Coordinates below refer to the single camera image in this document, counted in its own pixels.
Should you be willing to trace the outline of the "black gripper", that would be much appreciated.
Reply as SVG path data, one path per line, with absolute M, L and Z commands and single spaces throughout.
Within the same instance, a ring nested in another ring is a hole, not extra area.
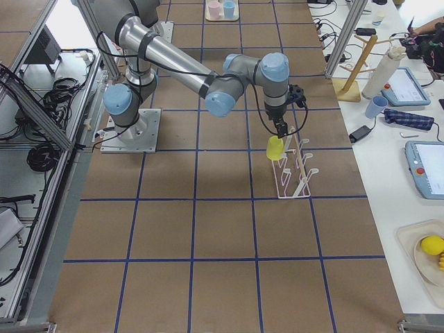
M 275 126 L 277 137 L 287 136 L 288 125 L 284 120 L 284 114 L 287 111 L 287 107 L 285 105 L 266 105 L 265 109 L 268 119 L 271 120 Z

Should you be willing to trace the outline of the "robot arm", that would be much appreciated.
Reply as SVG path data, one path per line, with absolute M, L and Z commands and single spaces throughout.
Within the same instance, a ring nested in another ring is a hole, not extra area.
M 122 49 L 170 73 L 205 101 L 216 117 L 226 116 L 248 85 L 263 89 L 264 107 L 275 126 L 275 135 L 288 135 L 284 120 L 289 87 L 289 60 L 280 52 L 263 58 L 230 54 L 223 74 L 208 69 L 184 51 L 166 41 L 154 29 L 159 17 L 159 1 L 91 1 L 92 12 L 101 33 Z

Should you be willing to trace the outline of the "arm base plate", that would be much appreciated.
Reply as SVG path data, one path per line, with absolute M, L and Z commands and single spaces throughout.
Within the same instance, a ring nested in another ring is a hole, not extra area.
M 101 144 L 102 153 L 154 153 L 160 127 L 161 109 L 139 109 L 138 121 L 128 129 L 116 127 L 111 116 Z
M 161 22 L 158 21 L 151 27 L 156 33 L 158 33 L 167 42 L 172 41 L 174 23 L 170 21 Z

